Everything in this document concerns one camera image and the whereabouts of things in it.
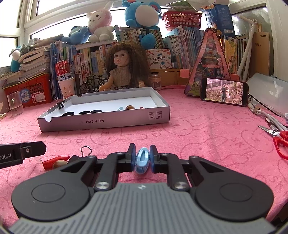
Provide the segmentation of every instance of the red basket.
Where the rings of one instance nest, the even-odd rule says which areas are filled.
[[[4,88],[6,96],[20,91],[23,107],[52,102],[50,92],[50,74],[44,73],[26,82]]]
[[[201,28],[201,13],[167,11],[163,14],[162,20],[166,27],[178,27],[180,25]]]

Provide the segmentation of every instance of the red scissors handle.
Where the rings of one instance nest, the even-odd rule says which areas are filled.
[[[284,140],[288,141],[288,131],[280,131],[280,137],[282,137]]]
[[[284,140],[281,137],[273,137],[273,142],[276,147],[276,151],[279,154],[280,157],[287,159],[288,160],[288,155],[284,155],[280,150],[279,150],[279,144],[282,144],[284,147],[288,147],[288,142]]]

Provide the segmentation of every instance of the smartphone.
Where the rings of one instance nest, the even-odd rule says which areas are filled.
[[[246,82],[226,79],[202,78],[200,98],[202,101],[246,106],[249,87]]]

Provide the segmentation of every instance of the pink bunny plush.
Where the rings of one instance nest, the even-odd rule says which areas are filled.
[[[113,7],[113,2],[108,2],[104,9],[95,11],[94,13],[87,13],[89,18],[88,29],[91,32],[91,36],[88,41],[91,43],[113,40],[114,27],[110,26],[112,21],[112,15],[110,10]]]

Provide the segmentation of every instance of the paper cup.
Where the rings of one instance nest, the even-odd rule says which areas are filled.
[[[74,77],[66,80],[58,81],[63,97],[68,98],[75,95],[74,92]]]

